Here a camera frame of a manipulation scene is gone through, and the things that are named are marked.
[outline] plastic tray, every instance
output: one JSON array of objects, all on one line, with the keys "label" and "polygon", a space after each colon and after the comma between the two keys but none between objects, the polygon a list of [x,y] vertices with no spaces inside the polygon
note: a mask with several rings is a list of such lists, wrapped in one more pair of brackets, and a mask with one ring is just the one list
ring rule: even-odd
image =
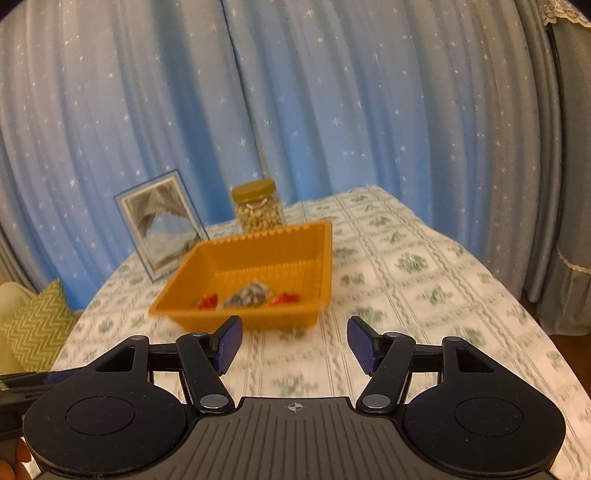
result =
[{"label": "plastic tray", "polygon": [[[276,295],[301,294],[298,303],[197,310],[204,295],[219,302],[258,280]],[[214,332],[230,315],[249,330],[310,327],[330,302],[332,224],[304,223],[198,244],[164,287],[150,314],[167,316],[188,332]]]}]

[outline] floral tablecloth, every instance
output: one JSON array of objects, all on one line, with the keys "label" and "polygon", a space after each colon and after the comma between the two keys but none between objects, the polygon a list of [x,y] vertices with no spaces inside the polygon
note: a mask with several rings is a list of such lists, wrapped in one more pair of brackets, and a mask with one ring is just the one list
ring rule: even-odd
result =
[{"label": "floral tablecloth", "polygon": [[[332,221],[333,301],[310,330],[245,332],[222,378],[236,401],[243,395],[356,399],[368,377],[346,343],[353,314],[379,332],[403,332],[418,343],[459,335],[560,407],[567,436],[553,472],[564,480],[591,479],[589,397],[552,341],[478,260],[377,187],[298,203],[285,213],[292,224]],[[208,230],[212,239],[238,233],[235,222]],[[150,282],[131,255],[89,304],[55,369],[85,365],[131,335],[174,342],[182,329],[147,314],[165,282]],[[182,398],[176,375],[156,381]],[[434,374],[414,375],[409,398],[435,382]]]}]

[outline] cushion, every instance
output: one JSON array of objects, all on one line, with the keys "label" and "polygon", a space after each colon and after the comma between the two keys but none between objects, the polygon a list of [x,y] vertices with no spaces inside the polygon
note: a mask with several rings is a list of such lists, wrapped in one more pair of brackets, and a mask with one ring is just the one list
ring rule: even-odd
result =
[{"label": "cushion", "polygon": [[2,317],[28,305],[34,298],[34,293],[13,281],[0,285],[0,323],[2,323]]},{"label": "cushion", "polygon": [[0,323],[3,334],[16,359],[25,371],[51,368],[76,324],[59,280]]},{"label": "cushion", "polygon": [[22,372],[22,366],[10,350],[4,336],[0,335],[0,375]]}]

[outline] yellow chevron cushion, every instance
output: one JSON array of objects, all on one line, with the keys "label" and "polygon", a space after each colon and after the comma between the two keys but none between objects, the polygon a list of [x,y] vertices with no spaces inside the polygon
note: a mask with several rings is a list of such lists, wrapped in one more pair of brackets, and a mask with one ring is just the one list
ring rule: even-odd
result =
[{"label": "yellow chevron cushion", "polygon": [[25,371],[51,369],[76,324],[59,280],[51,282],[29,305],[1,319],[4,335]]}]

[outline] ribbed surface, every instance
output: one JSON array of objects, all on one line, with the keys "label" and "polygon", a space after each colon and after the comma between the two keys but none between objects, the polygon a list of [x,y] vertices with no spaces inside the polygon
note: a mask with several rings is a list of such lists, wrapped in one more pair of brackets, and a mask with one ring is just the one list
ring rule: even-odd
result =
[{"label": "ribbed surface", "polygon": [[185,444],[142,480],[435,480],[389,420],[353,412],[344,398],[246,398],[201,420]]}]

